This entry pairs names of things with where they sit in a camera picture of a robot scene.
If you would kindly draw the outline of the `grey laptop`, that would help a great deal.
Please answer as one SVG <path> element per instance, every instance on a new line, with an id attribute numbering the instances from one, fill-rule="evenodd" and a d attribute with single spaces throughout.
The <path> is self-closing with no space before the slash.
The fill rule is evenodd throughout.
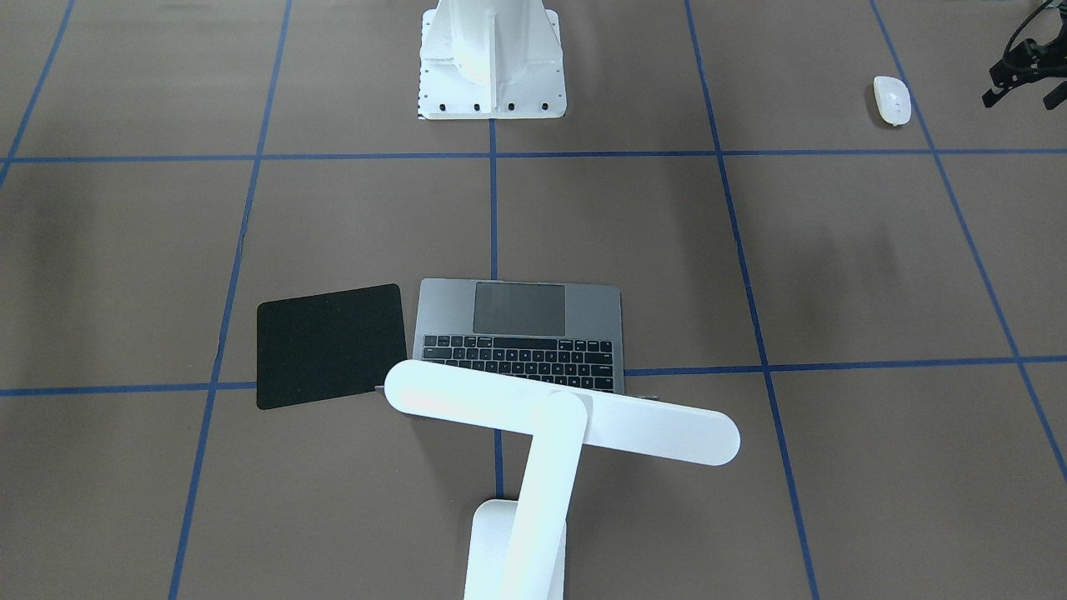
<path id="1" fill-rule="evenodd" d="M 589 411 L 656 405 L 624 385 L 624 315 L 611 285 L 425 278 L 413 357 L 377 391 L 401 413 L 503 427 L 541 400 Z"/>

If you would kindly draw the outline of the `black mouse pad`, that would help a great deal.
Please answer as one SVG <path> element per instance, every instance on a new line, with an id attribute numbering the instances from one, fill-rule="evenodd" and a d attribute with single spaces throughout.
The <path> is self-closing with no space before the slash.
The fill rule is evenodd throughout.
<path id="1" fill-rule="evenodd" d="M 370 393 L 407 358 L 396 283 L 262 302 L 256 406 L 267 411 Z"/>

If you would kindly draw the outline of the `white desk lamp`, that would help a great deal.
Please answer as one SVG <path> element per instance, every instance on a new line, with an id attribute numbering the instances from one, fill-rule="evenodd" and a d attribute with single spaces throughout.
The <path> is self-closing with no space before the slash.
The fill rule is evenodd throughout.
<path id="1" fill-rule="evenodd" d="M 564 596 L 567 517 L 587 445 L 704 465 L 730 463 L 742 445 L 723 413 L 407 360 L 386 375 L 393 409 L 531 437 L 517 500 L 473 514 L 466 599 Z"/>

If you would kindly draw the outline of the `white computer mouse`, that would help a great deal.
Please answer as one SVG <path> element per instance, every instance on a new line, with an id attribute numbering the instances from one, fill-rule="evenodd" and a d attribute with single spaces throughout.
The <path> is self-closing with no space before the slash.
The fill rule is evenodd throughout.
<path id="1" fill-rule="evenodd" d="M 889 76 L 875 76 L 872 81 L 875 105 L 885 124 L 899 127 L 912 119 L 909 88 L 903 80 Z"/>

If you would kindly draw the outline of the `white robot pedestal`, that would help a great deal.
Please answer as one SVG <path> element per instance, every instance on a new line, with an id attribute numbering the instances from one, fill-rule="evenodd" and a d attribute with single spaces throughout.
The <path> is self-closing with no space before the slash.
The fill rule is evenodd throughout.
<path id="1" fill-rule="evenodd" d="M 559 16 L 541 1 L 439 1 L 423 12 L 419 119 L 562 119 Z"/>

